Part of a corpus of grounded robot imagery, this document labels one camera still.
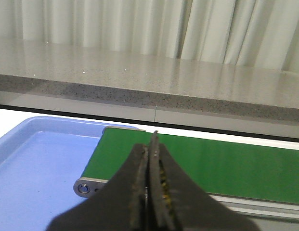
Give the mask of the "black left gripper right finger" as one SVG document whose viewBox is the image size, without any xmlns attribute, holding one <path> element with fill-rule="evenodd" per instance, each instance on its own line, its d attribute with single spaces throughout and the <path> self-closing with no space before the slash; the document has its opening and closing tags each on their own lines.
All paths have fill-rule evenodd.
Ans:
<svg viewBox="0 0 299 231">
<path fill-rule="evenodd" d="M 255 222 L 210 197 L 159 142 L 148 148 L 148 227 L 151 231 L 258 231 Z"/>
</svg>

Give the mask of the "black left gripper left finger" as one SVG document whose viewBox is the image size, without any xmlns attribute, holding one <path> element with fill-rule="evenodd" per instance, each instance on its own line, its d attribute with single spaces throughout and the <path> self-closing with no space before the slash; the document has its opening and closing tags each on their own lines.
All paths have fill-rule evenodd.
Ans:
<svg viewBox="0 0 299 231">
<path fill-rule="evenodd" d="M 55 217 L 49 231 L 145 231 L 148 149 L 135 144 L 116 174 L 92 197 Z"/>
</svg>

